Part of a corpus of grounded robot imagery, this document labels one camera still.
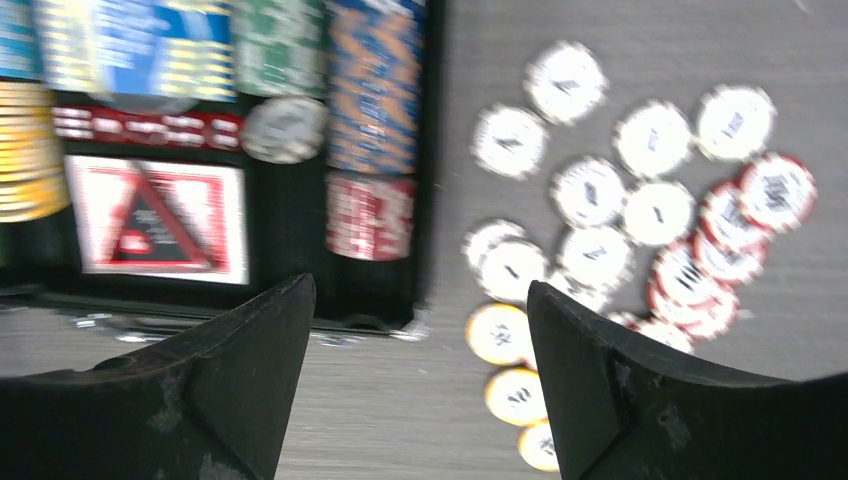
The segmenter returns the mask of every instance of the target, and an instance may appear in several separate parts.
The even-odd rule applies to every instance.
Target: white poker chip
[[[663,345],[679,350],[683,353],[692,353],[694,351],[692,348],[692,339],[689,335],[669,322],[665,322],[657,318],[650,318],[638,322],[633,330],[641,333],[651,340],[662,343]]]
[[[766,248],[772,237],[742,215],[739,189],[730,180],[713,186],[704,197],[700,227],[710,242],[729,252]]]
[[[510,368],[492,377],[483,400],[492,415],[518,427],[548,417],[539,374],[526,368]]]
[[[738,253],[722,250],[698,230],[692,237],[692,254],[695,266],[702,273],[719,283],[736,287],[748,285],[762,275],[767,250],[765,247]]]
[[[761,228],[786,233],[803,224],[816,204],[816,180],[803,162],[767,153],[739,175],[739,208]]]
[[[545,281],[595,313],[600,313],[609,305],[610,298],[607,295],[575,285],[563,270],[554,270]]]
[[[530,283],[544,281],[548,259],[538,246],[527,240],[512,238],[489,250],[480,262],[477,281],[495,300],[525,304]]]
[[[518,453],[528,465],[543,472],[558,472],[554,436],[551,424],[542,420],[521,432],[518,438]]]
[[[547,121],[570,125],[604,100],[609,82],[592,52],[580,43],[559,41],[525,69],[524,91]]]
[[[706,320],[680,325],[680,329],[694,340],[715,340],[733,326],[739,313],[739,297],[732,288],[725,287],[716,295],[715,304],[708,310]]]
[[[480,262],[495,245],[508,238],[525,238],[527,231],[513,222],[503,219],[487,220],[472,228],[462,244],[462,254],[468,259],[468,266],[476,275],[480,272]]]
[[[264,162],[300,163],[317,155],[327,119],[327,107],[312,98],[271,98],[254,108],[245,120],[242,147]]]
[[[617,290],[633,274],[630,244],[609,226],[572,231],[562,242],[558,261],[568,278],[602,293]]]
[[[713,160],[746,160],[765,150],[776,117],[777,109],[761,88],[719,85],[701,97],[698,147]]]
[[[639,317],[631,312],[610,312],[606,317],[607,320],[627,328],[633,328],[639,323]]]
[[[482,169],[524,180],[539,170],[548,131],[529,110],[495,104],[480,113],[471,142],[471,155]]]
[[[554,174],[551,198],[574,228],[612,223],[621,213],[626,190],[615,168],[603,158],[586,156]]]
[[[645,183],[627,196],[623,230],[637,245],[668,245],[689,231],[694,209],[695,199],[680,183]]]
[[[700,307],[709,304],[718,283],[695,266],[692,246],[678,240],[657,254],[653,277],[662,294],[674,305]]]
[[[633,175],[657,178],[690,158],[692,130],[673,103],[649,100],[618,122],[613,147]]]
[[[475,355],[500,366],[521,363],[532,349],[527,314],[503,303],[475,310],[468,317],[465,340]]]

